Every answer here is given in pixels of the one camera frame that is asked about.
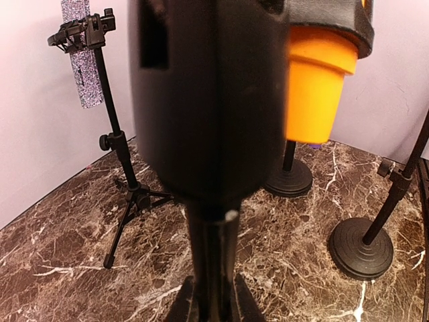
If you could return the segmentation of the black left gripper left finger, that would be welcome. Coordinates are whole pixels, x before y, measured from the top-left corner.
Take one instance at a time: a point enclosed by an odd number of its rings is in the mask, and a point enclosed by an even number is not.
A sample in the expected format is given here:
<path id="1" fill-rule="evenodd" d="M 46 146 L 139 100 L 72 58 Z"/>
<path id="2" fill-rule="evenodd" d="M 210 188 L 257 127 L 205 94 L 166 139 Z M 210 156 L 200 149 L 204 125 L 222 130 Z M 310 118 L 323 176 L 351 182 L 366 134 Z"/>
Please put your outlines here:
<path id="1" fill-rule="evenodd" d="M 187 276 L 167 314 L 167 322 L 194 321 L 193 291 L 194 279 L 192 276 Z"/>

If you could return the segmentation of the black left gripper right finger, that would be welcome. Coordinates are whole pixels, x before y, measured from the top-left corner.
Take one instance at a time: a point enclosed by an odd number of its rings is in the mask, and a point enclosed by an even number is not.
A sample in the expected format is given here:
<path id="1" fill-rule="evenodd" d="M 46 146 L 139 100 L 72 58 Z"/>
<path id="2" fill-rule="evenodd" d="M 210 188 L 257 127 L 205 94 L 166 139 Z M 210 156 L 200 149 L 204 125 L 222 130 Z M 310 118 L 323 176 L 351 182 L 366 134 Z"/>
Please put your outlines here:
<path id="1" fill-rule="evenodd" d="M 260 321 L 260 310 L 251 294 L 245 279 L 237 274 L 235 277 L 235 296 L 237 300 L 238 321 Z"/>

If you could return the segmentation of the orange microphone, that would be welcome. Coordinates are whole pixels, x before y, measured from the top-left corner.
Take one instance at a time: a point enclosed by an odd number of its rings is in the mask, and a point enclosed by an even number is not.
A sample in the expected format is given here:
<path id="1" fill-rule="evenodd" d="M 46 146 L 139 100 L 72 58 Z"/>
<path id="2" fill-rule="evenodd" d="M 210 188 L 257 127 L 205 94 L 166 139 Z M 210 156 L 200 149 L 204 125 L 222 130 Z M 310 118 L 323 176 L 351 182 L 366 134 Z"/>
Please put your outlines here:
<path id="1" fill-rule="evenodd" d="M 356 71 L 358 48 L 335 32 L 296 26 L 290 32 L 288 58 L 285 137 L 323 144 L 334 125 L 344 79 Z"/>

